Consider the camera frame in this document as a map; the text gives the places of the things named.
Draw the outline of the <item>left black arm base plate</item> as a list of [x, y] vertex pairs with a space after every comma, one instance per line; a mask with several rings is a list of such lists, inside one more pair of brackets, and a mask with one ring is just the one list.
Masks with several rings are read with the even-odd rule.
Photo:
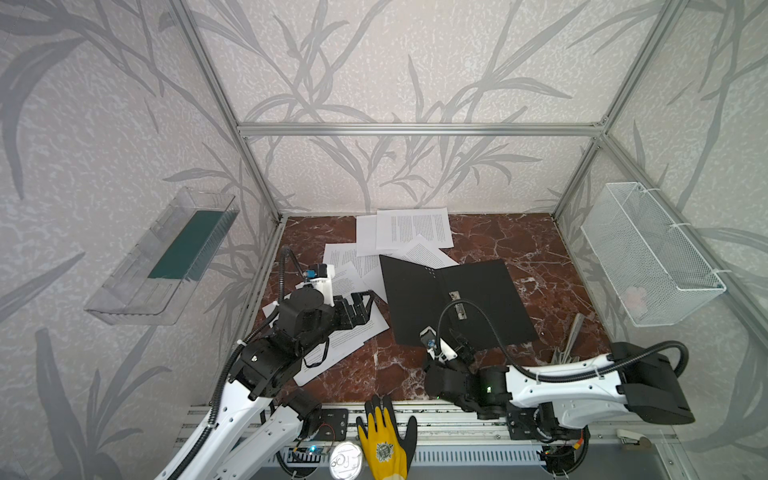
[[300, 422], [298, 440], [341, 442], [347, 438], [349, 410], [321, 408]]

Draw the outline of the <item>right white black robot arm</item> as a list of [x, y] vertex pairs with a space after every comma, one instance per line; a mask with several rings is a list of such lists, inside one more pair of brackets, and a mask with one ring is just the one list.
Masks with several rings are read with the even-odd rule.
[[654, 425], [695, 420], [679, 383], [689, 361], [679, 341], [646, 348], [616, 342], [610, 353], [577, 362], [527, 368], [509, 359], [472, 370], [467, 349], [452, 347], [441, 332], [420, 333], [427, 394], [480, 420], [505, 420], [513, 440], [574, 440], [590, 424], [628, 413]]

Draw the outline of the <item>black folder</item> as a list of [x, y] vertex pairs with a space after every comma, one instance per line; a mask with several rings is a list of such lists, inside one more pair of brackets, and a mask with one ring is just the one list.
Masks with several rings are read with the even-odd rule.
[[477, 350], [538, 339], [504, 261], [439, 269], [382, 256], [380, 265], [395, 341], [419, 346], [427, 327], [442, 340]]

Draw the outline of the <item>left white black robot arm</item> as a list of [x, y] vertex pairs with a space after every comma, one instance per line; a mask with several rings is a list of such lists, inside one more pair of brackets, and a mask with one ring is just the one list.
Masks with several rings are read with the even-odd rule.
[[280, 404], [284, 385], [305, 357], [327, 346], [333, 333], [366, 324], [370, 291], [326, 299], [312, 287], [282, 299], [267, 320], [268, 333], [240, 342], [214, 389], [210, 410], [161, 479], [250, 479], [289, 442], [314, 434], [321, 404], [302, 390]]

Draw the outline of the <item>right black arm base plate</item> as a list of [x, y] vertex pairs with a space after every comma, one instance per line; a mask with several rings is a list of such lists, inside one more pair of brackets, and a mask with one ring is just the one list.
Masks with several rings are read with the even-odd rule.
[[536, 440], [541, 443], [559, 441], [589, 441], [589, 429], [571, 429], [562, 426], [554, 413], [552, 403], [535, 408], [507, 408], [506, 425], [512, 440]]

